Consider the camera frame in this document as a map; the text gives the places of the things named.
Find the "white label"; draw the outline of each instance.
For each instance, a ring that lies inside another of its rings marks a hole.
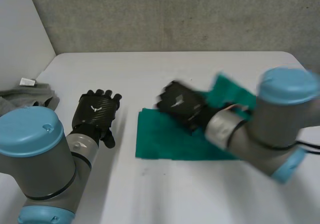
[[[20,86],[34,86],[36,84],[35,80],[28,79],[28,78],[21,78]]]

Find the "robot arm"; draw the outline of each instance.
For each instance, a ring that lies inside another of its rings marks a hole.
[[[70,224],[94,166],[99,140],[115,141],[111,123],[121,96],[91,90],[81,96],[65,137],[57,115],[44,107],[17,109],[0,118],[0,167],[27,201],[19,224]]]
[[[320,124],[318,81],[299,69],[276,68],[263,75],[249,121],[230,107],[209,107],[198,94],[176,81],[160,98],[160,112],[187,128],[201,127],[211,143],[280,183],[290,178],[306,155],[296,145],[301,128]]]

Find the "logo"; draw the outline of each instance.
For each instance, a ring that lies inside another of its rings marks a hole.
[[[94,112],[97,112],[97,111],[99,111],[99,110],[102,109],[102,108],[93,108],[92,106],[91,106],[91,108],[92,108],[92,110],[93,110]]]

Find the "gray concrete wall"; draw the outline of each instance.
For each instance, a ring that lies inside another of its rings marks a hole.
[[[33,1],[57,54],[279,50],[320,61],[320,0]]]

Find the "light blue joint cap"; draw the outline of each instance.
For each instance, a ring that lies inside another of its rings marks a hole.
[[[273,104],[294,105],[318,97],[319,89],[315,74],[304,69],[279,67],[264,73],[258,97]]]
[[[0,117],[0,153],[32,157],[59,143],[64,128],[58,116],[44,107],[20,108]]]
[[[75,214],[49,206],[26,206],[20,211],[19,224],[71,224]]]
[[[297,148],[297,150],[271,175],[271,177],[281,184],[286,183],[302,163],[305,156],[306,151],[303,148]]]

